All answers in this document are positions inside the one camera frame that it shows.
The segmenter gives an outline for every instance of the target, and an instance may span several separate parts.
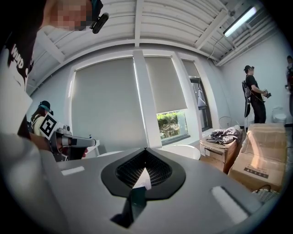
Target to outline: cardboard box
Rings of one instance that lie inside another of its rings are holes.
[[[228,175],[251,191],[264,185],[280,191],[286,161],[285,127],[280,124],[252,124]]]
[[[237,157],[237,142],[221,145],[217,143],[207,142],[206,139],[200,141],[201,161],[205,161],[224,173],[228,174],[229,169],[233,165]]]

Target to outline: ceiling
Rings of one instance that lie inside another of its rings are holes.
[[[143,43],[185,48],[221,66],[276,32],[276,24],[260,6],[231,36],[223,36],[245,10],[249,0],[102,0],[101,14],[110,15],[99,34],[44,27],[34,46],[34,68],[27,93],[70,61],[115,45]]]

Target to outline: roller shade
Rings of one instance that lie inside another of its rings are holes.
[[[72,93],[74,135],[100,140],[101,154],[147,147],[133,58],[76,72]]]
[[[187,109],[171,58],[145,57],[157,113]]]
[[[184,64],[189,76],[195,76],[195,77],[200,78],[200,75],[198,74],[198,71],[197,71],[193,61],[182,60],[182,62]]]

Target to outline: black t-shirt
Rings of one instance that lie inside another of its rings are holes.
[[[13,24],[10,23],[9,31],[6,31],[9,34],[4,35],[7,39],[1,53],[4,53],[7,49],[9,50],[7,59],[8,68],[0,68],[9,69],[10,71],[13,70],[14,77],[9,78],[15,79],[21,88],[23,88],[24,92],[26,90],[28,73],[31,71],[33,65],[33,46],[37,32],[43,23],[43,10],[46,0],[32,0],[27,4],[29,7],[28,10],[25,8],[16,11],[19,14],[14,15],[15,19]],[[26,116],[22,121],[18,134],[30,138]]]
[[[246,80],[245,81],[246,81],[246,84],[249,87],[250,91],[253,93],[251,96],[254,96],[255,95],[259,99],[262,100],[262,97],[261,97],[261,94],[260,93],[256,93],[256,92],[254,92],[254,91],[251,90],[251,86],[252,85],[255,85],[258,88],[258,85],[257,85],[257,82],[256,82],[254,76],[253,75],[246,76]]]

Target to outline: basket handle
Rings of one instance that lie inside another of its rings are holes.
[[[271,186],[270,185],[263,185],[262,187],[260,187],[257,191],[256,191],[256,193],[258,193],[263,187],[269,187],[268,189],[269,189],[269,192],[271,192]]]

